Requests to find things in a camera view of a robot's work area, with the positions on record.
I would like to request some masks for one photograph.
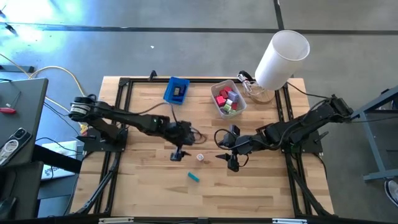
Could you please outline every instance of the yellow cable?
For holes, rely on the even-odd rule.
[[[74,74],[72,74],[72,72],[69,72],[66,68],[62,68],[62,67],[59,67],[59,66],[47,66],[47,67],[41,68],[41,69],[37,70],[36,72],[32,73],[31,75],[29,75],[23,68],[21,68],[19,65],[17,65],[17,63],[13,62],[11,59],[7,58],[7,57],[4,56],[3,54],[0,54],[0,55],[1,55],[2,57],[4,57],[5,59],[7,59],[9,62],[13,63],[20,71],[22,71],[23,73],[25,73],[25,75],[28,76],[28,79],[34,78],[34,77],[37,76],[37,74],[39,74],[41,71],[43,71],[43,70],[45,70],[45,69],[48,69],[48,68],[57,68],[57,69],[61,69],[61,70],[63,70],[64,72],[68,73],[70,76],[72,76],[72,78],[75,80],[75,82],[76,82],[76,84],[77,84],[77,87],[78,87],[79,90],[80,90],[80,93],[81,93],[83,96],[85,96],[84,91],[83,91],[83,89],[82,89],[82,87],[81,87],[79,81],[77,80],[76,76],[75,76]],[[53,103],[53,104],[59,106],[61,109],[65,110],[67,113],[69,113],[69,110],[66,109],[66,107],[62,106],[60,103],[56,102],[55,100],[49,98],[47,95],[45,96],[45,99],[48,100],[48,101],[50,101],[51,103]]]

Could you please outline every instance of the clear plastic bin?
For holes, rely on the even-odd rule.
[[[231,87],[232,91],[237,93],[239,95],[239,100],[238,100],[238,108],[236,108],[236,113],[233,114],[224,114],[221,109],[218,107],[217,102],[215,97],[220,95],[220,90],[225,88],[226,86]],[[242,97],[241,93],[239,92],[238,88],[236,87],[234,81],[232,80],[225,80],[223,82],[217,83],[211,87],[211,98],[213,99],[213,102],[220,114],[220,116],[223,119],[230,119],[233,118],[239,114],[241,114],[245,109],[246,109],[246,102],[244,101],[244,98]]]

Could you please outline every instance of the purple block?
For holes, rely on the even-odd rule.
[[[232,100],[232,102],[236,103],[239,100],[239,95],[233,91],[228,92],[228,99]]]

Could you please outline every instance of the plastic container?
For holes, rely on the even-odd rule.
[[[235,113],[233,114],[224,114],[220,108],[217,105],[215,97],[220,94],[220,90],[225,88],[226,86],[229,86],[232,88],[232,91],[237,93],[239,95],[239,100],[238,100],[238,108]],[[241,93],[239,92],[238,88],[236,87],[235,83],[232,80],[225,80],[223,82],[217,83],[211,87],[211,98],[213,99],[214,105],[216,106],[216,109],[218,110],[220,116],[223,119],[230,119],[233,118],[239,114],[241,114],[245,109],[246,109],[246,102],[244,101],[244,98],[242,97]]]
[[[164,93],[163,99],[169,103],[175,103],[177,105],[182,105],[187,95],[189,86],[189,80],[177,77],[171,77],[169,80],[169,84],[167,85],[166,91]],[[174,96],[174,88],[175,87],[184,87],[184,94],[182,96]]]
[[[303,64],[310,44],[301,34],[291,30],[276,33],[257,67],[255,77],[266,90],[278,90]]]

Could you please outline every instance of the red screwdriver handle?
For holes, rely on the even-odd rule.
[[[12,108],[0,108],[0,113],[14,114],[17,111]]]

